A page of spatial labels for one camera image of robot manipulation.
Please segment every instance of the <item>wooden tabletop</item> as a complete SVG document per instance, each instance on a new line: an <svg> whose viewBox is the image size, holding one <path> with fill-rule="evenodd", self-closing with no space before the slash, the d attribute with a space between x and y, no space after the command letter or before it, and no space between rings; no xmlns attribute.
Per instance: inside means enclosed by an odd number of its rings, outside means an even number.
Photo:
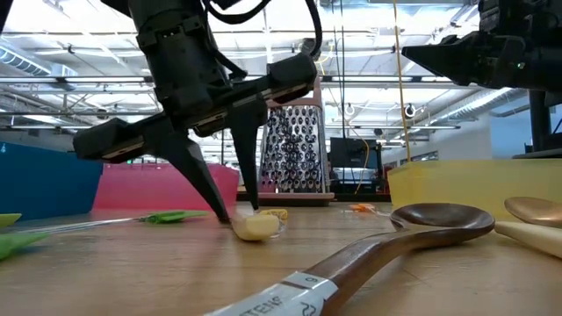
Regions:
<svg viewBox="0 0 562 316"><path fill-rule="evenodd" d="M0 314L210 312L306 269L352 241L393 230L387 217L344 212L346 206L290 209L285 233L263 244L239 241L214 217L172 226L126 223L56 234L0 262ZM395 260L341 315L561 313L562 261L493 233Z"/></svg>

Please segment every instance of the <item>orange object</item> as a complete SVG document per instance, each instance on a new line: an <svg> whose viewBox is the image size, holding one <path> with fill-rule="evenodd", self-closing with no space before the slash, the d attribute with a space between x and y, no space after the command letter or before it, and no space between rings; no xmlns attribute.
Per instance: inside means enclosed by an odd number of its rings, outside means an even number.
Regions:
<svg viewBox="0 0 562 316"><path fill-rule="evenodd" d="M349 208L355 212L375 212L377 207L369 204L350 205Z"/></svg>

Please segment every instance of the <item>yellow food piece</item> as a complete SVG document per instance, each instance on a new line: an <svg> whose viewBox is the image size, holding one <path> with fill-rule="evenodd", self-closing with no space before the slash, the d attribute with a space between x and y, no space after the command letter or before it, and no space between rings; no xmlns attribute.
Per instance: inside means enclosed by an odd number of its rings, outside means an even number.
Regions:
<svg viewBox="0 0 562 316"><path fill-rule="evenodd" d="M289 218L289 212L286 209L271 209L261 211L262 215L275 215L281 220L287 220Z"/></svg>
<svg viewBox="0 0 562 316"><path fill-rule="evenodd" d="M275 215L257 214L232 217L232 228L243 241L265 241L279 230L279 219Z"/></svg>

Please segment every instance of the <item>spoon bowl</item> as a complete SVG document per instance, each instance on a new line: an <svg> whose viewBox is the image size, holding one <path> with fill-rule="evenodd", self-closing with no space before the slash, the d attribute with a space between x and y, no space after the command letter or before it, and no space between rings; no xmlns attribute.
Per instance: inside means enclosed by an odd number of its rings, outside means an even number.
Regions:
<svg viewBox="0 0 562 316"><path fill-rule="evenodd" d="M562 204L536 197L510 197L504 205L522 222L562 228Z"/></svg>
<svg viewBox="0 0 562 316"><path fill-rule="evenodd" d="M445 203L407 205L394 211L390 220L397 229L435 226L491 230L494 227L494 217L479 208Z"/></svg>

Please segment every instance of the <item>cable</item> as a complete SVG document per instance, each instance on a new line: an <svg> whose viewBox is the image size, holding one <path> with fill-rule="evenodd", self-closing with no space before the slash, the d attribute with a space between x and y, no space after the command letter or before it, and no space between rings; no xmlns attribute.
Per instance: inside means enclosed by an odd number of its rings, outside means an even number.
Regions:
<svg viewBox="0 0 562 316"><path fill-rule="evenodd" d="M223 13L220 13L220 12L216 11L216 9L214 9L214 7L211 5L211 0L203 0L203 4L205 5L205 8L209 12L211 12L211 14L214 17L216 17L220 22L230 24L230 25L237 25L237 24L242 24L244 22L249 21L257 13L259 13L261 10L263 10L263 8L265 8L265 6L270 1L271 0L262 0L262 2L259 3L257 6L255 6L254 9L252 9L252 10L246 12L246 13L242 13L242 14L223 14Z"/></svg>
<svg viewBox="0 0 562 316"><path fill-rule="evenodd" d="M308 11L310 12L310 18L313 20L314 26L314 47L310 52L311 56L315 56L320 52L322 48L322 23L320 21L320 14L318 14L318 8L316 8L316 3L314 0L305 0Z"/></svg>
<svg viewBox="0 0 562 316"><path fill-rule="evenodd" d="M332 2L331 7L332 7L332 15L335 15L334 2ZM337 30L335 29L335 25L334 25L334 41L335 41L335 65L337 66L337 75L341 77L342 72L340 71L340 56L339 56L338 50L337 50L338 38L337 38ZM345 61L345 52L343 52L342 59L343 59L343 61ZM349 158L349 148L348 148L348 143L346 141L346 136L345 136L345 93L343 91L345 89L345 81L343 79L344 78L342 78L342 80L340 80L338 82L338 85L340 87L340 106L341 106L340 111L342 112L343 145L345 146L345 154L348 156L347 158ZM337 101L335 101L334 94L332 94L332 98L334 99L334 102L337 103ZM355 175L353 174L353 169L351 170L351 178L353 179L353 183L355 183ZM342 171L342 184L345 184L345 165L343 165L343 171Z"/></svg>
<svg viewBox="0 0 562 316"><path fill-rule="evenodd" d="M253 18L257 13L263 10L271 0L262 0L262 2L255 6L254 9L242 14L223 14L214 9L214 7L211 5L211 0L202 1L205 5L205 9L211 12L211 14L220 22L230 25L238 25ZM310 12L310 18L313 20L314 26L314 47L311 50L310 55L315 56L320 52L322 47L322 23L320 20L320 14L318 13L318 8L316 8L316 3L314 2L314 0L305 0L305 2L306 6L308 7L308 12Z"/></svg>
<svg viewBox="0 0 562 316"><path fill-rule="evenodd" d="M337 104L337 101L335 100L335 97L334 97L334 93L332 93L332 90L330 88L328 88L328 92L332 96L332 99L334 100L334 103ZM344 119L345 124L347 126L349 126L349 121L343 117L343 114L342 114L342 119ZM357 185L357 188L355 189L355 193L354 193L356 195L359 192L359 189L361 189L361 183L363 182L363 174L364 174L364 171L367 169L367 165L369 163L369 157L370 157L370 154L371 154L370 153L371 149L369 148L369 143L367 143L367 141L363 137L361 137L361 135L359 135L355 129L351 129L351 131L365 144L365 148L366 148L366 150L365 150L365 152L366 152L365 163L363 165L363 170L361 170L361 174L359 176L359 184ZM345 147L346 147L345 150L347 152L349 152L349 149L347 148L347 142L344 141L344 143L345 143Z"/></svg>
<svg viewBox="0 0 562 316"><path fill-rule="evenodd" d="M397 0L393 0L394 7L394 37L396 39L396 62L398 63L398 86L400 88L400 111L402 114L402 127L404 127L404 141L406 142L407 161L411 162L410 141L406 126L406 112L404 108L404 90L402 86L402 63L400 62L400 38L398 36L398 4Z"/></svg>
<svg viewBox="0 0 562 316"><path fill-rule="evenodd" d="M321 61L317 61L315 63L317 63L320 66L320 70L322 71L322 75L325 75L326 72L324 72L324 66L323 63L326 62L328 59L330 59L330 57L332 56L332 52L334 51L334 45L330 45L330 51L328 52L328 56L326 56L323 60Z"/></svg>

